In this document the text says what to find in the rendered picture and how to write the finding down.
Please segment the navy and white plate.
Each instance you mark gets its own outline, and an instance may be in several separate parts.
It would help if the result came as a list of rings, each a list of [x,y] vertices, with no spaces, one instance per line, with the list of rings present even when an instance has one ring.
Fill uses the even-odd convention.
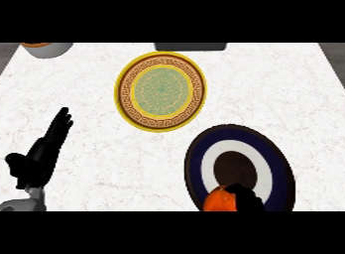
[[[292,211],[295,180],[279,148],[257,130],[236,124],[207,129],[185,159],[185,180],[199,210],[219,186],[241,184],[255,192],[266,211]]]

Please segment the dark grey appliance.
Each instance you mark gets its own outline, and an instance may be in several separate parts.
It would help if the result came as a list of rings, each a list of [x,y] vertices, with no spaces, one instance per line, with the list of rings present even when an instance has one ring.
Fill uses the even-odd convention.
[[[223,51],[226,43],[157,43],[155,49],[165,52]]]

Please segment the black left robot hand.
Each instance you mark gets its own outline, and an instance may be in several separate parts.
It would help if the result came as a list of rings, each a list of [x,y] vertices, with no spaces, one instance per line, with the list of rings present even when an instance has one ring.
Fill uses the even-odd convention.
[[[36,141],[28,154],[10,153],[6,156],[10,175],[18,179],[18,190],[43,188],[49,183],[72,125],[69,108],[64,107],[46,135]]]

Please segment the yellow patterned plate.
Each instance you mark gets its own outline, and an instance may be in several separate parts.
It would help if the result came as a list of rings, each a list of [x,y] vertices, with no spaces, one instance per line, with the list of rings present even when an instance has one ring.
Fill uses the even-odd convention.
[[[196,63],[182,54],[152,52],[124,67],[114,99],[126,121],[149,132],[168,132],[198,116],[208,85]]]

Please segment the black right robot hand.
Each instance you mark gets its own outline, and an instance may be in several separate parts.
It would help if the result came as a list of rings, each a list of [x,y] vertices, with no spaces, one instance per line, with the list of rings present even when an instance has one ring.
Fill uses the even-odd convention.
[[[226,187],[226,191],[236,195],[238,211],[239,212],[264,212],[261,199],[255,192],[241,184],[233,184]]]

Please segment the grey bowl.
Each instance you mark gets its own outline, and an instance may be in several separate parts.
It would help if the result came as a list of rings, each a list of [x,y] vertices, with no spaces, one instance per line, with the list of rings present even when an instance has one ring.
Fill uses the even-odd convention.
[[[22,43],[22,47],[37,59],[59,57],[72,45],[72,43]]]

